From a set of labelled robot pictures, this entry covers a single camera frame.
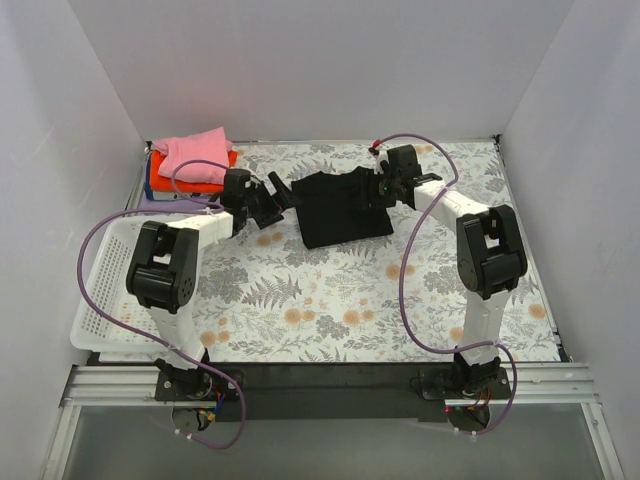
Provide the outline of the black t shirt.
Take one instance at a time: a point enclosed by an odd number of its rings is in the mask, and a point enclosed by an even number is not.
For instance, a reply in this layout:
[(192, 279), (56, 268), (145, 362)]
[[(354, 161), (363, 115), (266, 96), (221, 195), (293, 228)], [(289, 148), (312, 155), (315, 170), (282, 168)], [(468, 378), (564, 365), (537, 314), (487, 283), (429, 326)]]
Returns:
[(300, 200), (296, 207), (304, 246), (317, 249), (390, 235), (394, 232), (384, 208), (366, 203), (371, 169), (358, 167), (349, 173), (317, 172), (291, 183)]

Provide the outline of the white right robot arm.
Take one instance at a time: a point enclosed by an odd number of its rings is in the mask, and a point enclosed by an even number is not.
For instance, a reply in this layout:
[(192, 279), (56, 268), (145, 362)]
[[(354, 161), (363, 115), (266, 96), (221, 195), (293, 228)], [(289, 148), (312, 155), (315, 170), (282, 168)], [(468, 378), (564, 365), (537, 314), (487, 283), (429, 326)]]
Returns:
[(387, 150), (375, 141), (377, 160), (370, 191), (384, 206), (401, 202), (433, 218), (455, 235), (458, 277), (466, 289), (463, 335), (448, 350), (452, 356), (452, 387), (475, 397), (497, 380), (506, 348), (499, 336), (504, 309), (528, 260), (515, 211), (508, 205), (490, 207), (455, 190), (436, 174), (425, 174), (412, 145)]

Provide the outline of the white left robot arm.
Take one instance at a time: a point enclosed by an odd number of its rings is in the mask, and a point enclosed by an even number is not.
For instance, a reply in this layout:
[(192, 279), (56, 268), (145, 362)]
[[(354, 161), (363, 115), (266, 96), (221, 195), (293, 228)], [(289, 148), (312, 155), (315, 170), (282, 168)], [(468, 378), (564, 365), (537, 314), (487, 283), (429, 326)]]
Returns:
[(193, 321), (194, 294), (204, 250), (237, 235), (252, 219), (264, 229), (283, 219), (283, 212), (301, 199), (271, 172), (275, 192), (244, 169), (230, 169), (224, 177), (220, 208), (181, 220), (145, 221), (126, 275), (127, 292), (133, 295), (154, 321), (160, 338), (177, 351), (155, 365), (171, 385), (193, 400), (212, 390), (211, 373), (182, 357), (200, 361), (206, 353)]

